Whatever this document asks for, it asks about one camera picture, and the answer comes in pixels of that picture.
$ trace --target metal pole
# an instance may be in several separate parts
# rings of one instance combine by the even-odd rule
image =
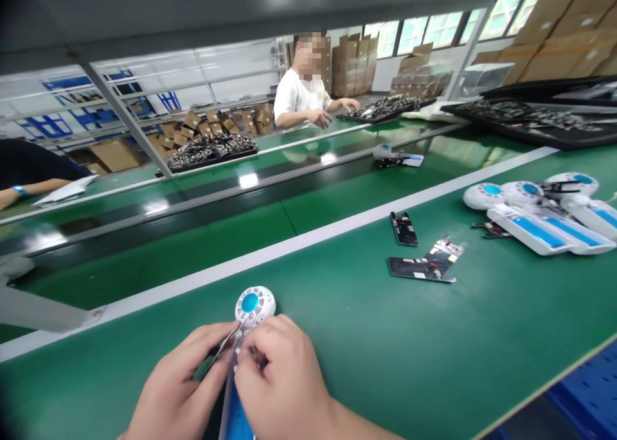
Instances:
[[[0,286],[1,323],[34,330],[65,332],[79,328],[89,316],[90,313],[81,308]]]
[[[480,35],[482,34],[484,27],[487,25],[488,18],[493,12],[493,8],[495,8],[496,4],[497,0],[493,0],[492,3],[488,6],[488,8],[484,8],[480,11],[478,19],[476,20],[476,23],[474,25],[474,29],[471,33],[471,37],[469,37],[469,41],[467,42],[467,45],[465,45],[465,57],[463,58],[463,62],[458,67],[458,69],[454,69],[450,84],[445,90],[445,94],[443,96],[445,101],[453,101],[454,99],[458,98],[458,90],[460,87],[461,77],[463,76],[463,71],[471,61],[471,55],[473,54],[476,45],[478,45]]]
[[[212,101],[214,101],[214,104],[217,105],[219,104],[219,102],[217,101],[217,97],[214,95],[212,84],[209,83],[208,79],[206,78],[206,72],[204,71],[204,66],[202,66],[201,61],[199,60],[199,57],[197,56],[197,52],[195,50],[193,50],[193,54],[195,55],[195,60],[197,61],[197,65],[199,66],[199,69],[201,70],[201,75],[204,77],[204,82],[206,82],[206,86],[208,87],[208,90],[210,90],[210,94],[212,95]]]
[[[154,146],[150,140],[146,138],[146,135],[143,133],[143,130],[139,126],[139,124],[135,121],[133,116],[129,114],[126,110],[124,103],[118,98],[116,93],[112,90],[111,86],[105,81],[101,73],[95,68],[91,63],[88,62],[80,62],[79,65],[82,67],[86,75],[90,78],[92,83],[103,95],[103,98],[107,100],[107,103],[111,106],[111,109],[114,110],[116,115],[122,121],[122,123],[127,127],[129,133],[133,136],[133,138],[137,141],[139,146],[145,151],[145,153],[150,157],[152,162],[156,164],[156,166],[161,170],[161,173],[166,178],[172,178],[174,175],[165,161],[162,160],[161,156],[156,152]]]

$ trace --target circuit board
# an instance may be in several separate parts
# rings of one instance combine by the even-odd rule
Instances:
[[[423,258],[388,257],[388,267],[392,276],[424,279],[453,283],[455,277],[446,276],[446,272],[465,252],[466,245],[450,242],[450,236],[439,239]]]
[[[394,227],[394,232],[399,244],[410,246],[417,246],[420,244],[407,212],[403,212],[402,216],[397,216],[394,212],[391,212],[390,219],[392,220],[392,226]]]
[[[500,239],[500,238],[511,238],[512,235],[505,231],[502,227],[497,225],[495,222],[478,222],[471,225],[471,228],[484,228],[488,231],[483,235],[486,239]]]

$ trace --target green table surface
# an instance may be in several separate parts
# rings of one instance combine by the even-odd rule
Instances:
[[[425,154],[419,168],[379,169],[369,156],[78,244],[58,246],[34,257],[37,268],[18,280],[17,287],[90,310],[531,149],[461,130],[405,146],[405,151]],[[27,332],[0,326],[0,342]]]
[[[344,130],[346,128],[355,127],[357,125],[360,124],[335,119],[330,124],[330,126],[324,130],[317,127],[307,127],[288,133],[276,133],[268,136],[259,136],[255,138],[255,142],[257,143],[258,149],[260,151],[265,151],[271,148],[276,148],[277,146],[294,143],[296,141],[313,138],[332,132],[337,132],[338,130]],[[136,183],[155,179],[155,174],[157,171],[158,169],[154,164],[144,164],[139,168],[133,168],[125,170],[123,172],[104,175],[90,183],[90,185],[88,185],[88,187],[86,188],[85,193],[81,194],[77,199],[83,199],[86,197],[107,193],[108,191],[113,191]],[[12,207],[9,207],[8,209],[1,211],[0,220],[5,220],[7,218],[22,215],[25,213],[36,212],[38,210],[40,210],[40,208],[37,206],[33,206],[32,200],[24,200],[19,202],[18,204],[15,204]]]
[[[336,159],[351,152],[370,149],[380,143],[419,137],[442,126],[439,123],[422,121],[394,121],[320,142],[258,155],[245,161],[230,162],[225,166],[204,169],[176,179],[162,180],[146,187],[84,201],[81,204],[0,225],[0,256],[28,249],[38,244],[41,238],[46,240],[57,233],[69,236],[124,218],[143,216],[152,204],[174,205],[223,189],[238,187],[243,175],[255,173],[260,178],[278,175],[319,163],[320,156],[325,153],[328,153],[331,159]],[[301,134],[296,135],[292,132],[276,138],[279,142],[293,143],[306,135],[315,134],[312,129],[297,130],[297,132]],[[85,218],[90,218],[90,221],[79,222]],[[20,242],[5,245],[4,241],[11,238],[18,238]]]
[[[458,143],[452,153],[467,154],[461,147]],[[615,146],[561,152],[491,181],[542,181],[576,170],[598,178],[597,196],[608,198],[617,185],[608,165],[616,153]],[[426,159],[419,169],[393,168],[375,176],[391,186],[404,181],[411,190],[406,194],[412,193],[418,189],[414,181],[454,162],[434,156],[436,167]],[[367,183],[364,197],[379,194],[379,187]],[[543,258],[515,239],[483,239],[470,228],[483,216],[464,206],[462,194],[463,189],[454,191],[409,210],[418,248],[398,245],[384,214],[374,223],[9,360],[0,365],[9,420],[26,439],[113,438],[128,425],[156,362],[195,327],[232,319],[240,293],[264,285],[273,291],[278,312],[291,316],[312,338],[330,393],[342,403],[406,438],[474,437],[614,338],[617,289],[608,278],[617,273],[617,253]],[[343,216],[353,211],[352,203],[338,202]],[[282,215],[267,217],[269,223],[260,228],[264,235],[272,231],[280,239],[292,229]],[[221,249],[228,242],[216,234],[224,229],[219,226],[211,238]],[[444,233],[469,243],[450,270],[455,284],[390,276],[388,256],[421,256]],[[146,270],[166,252],[193,252],[196,241],[167,239],[158,251],[145,249],[151,259]],[[242,253],[237,244],[235,249]],[[187,263],[197,258],[186,255]],[[167,266],[177,268],[174,261]],[[114,280],[123,273],[117,265]],[[217,429],[215,416],[210,438],[216,438]]]

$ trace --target green workbench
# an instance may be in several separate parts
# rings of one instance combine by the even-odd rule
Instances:
[[[296,141],[319,137],[332,132],[344,130],[346,128],[356,127],[357,125],[359,124],[336,119],[328,128],[324,130],[317,127],[307,127],[288,133],[276,133],[268,136],[259,136],[255,138],[255,143],[257,143],[259,151],[266,151],[281,145],[287,145]],[[144,182],[153,182],[153,180],[156,180],[155,174],[157,172],[158,169],[154,164],[144,164],[139,168],[104,175],[90,183],[90,185],[86,188],[85,193],[79,195],[76,200],[102,195],[103,193],[110,191],[118,191],[119,189],[143,184]],[[186,183],[190,185],[191,180],[194,181],[195,179],[188,179]],[[32,202],[32,200],[23,200],[14,206],[1,211],[0,221],[18,215],[30,214],[39,211],[40,208],[33,206]]]
[[[273,186],[274,195],[258,190],[49,252],[42,256],[49,256],[47,263],[40,259],[45,268],[60,266],[25,289],[84,306],[101,301],[101,290],[116,283],[139,281],[148,289],[148,282],[160,285],[344,222],[529,149],[472,132],[437,137],[420,168],[367,171],[374,166],[359,159]],[[490,180],[542,181],[576,170],[594,175],[602,184],[597,196],[606,199],[617,185],[609,165],[616,154],[615,146],[560,152]],[[376,222],[0,364],[10,421],[24,438],[113,438],[128,425],[154,364],[200,324],[232,319],[239,294],[264,285],[278,311],[311,336],[330,392],[352,410],[407,438],[480,434],[614,339],[617,290],[606,279],[617,272],[617,254],[541,258],[514,239],[482,239],[470,225],[483,215],[463,205],[462,193],[409,209],[418,248],[396,243],[384,213]],[[224,214],[235,206],[240,210]],[[174,227],[182,231],[172,234]],[[420,256],[444,233],[469,243],[451,270],[455,284],[390,276],[388,256]],[[83,252],[88,249],[96,252]],[[79,256],[85,261],[72,260]],[[80,295],[84,290],[95,297]],[[217,429],[214,419],[211,438]]]

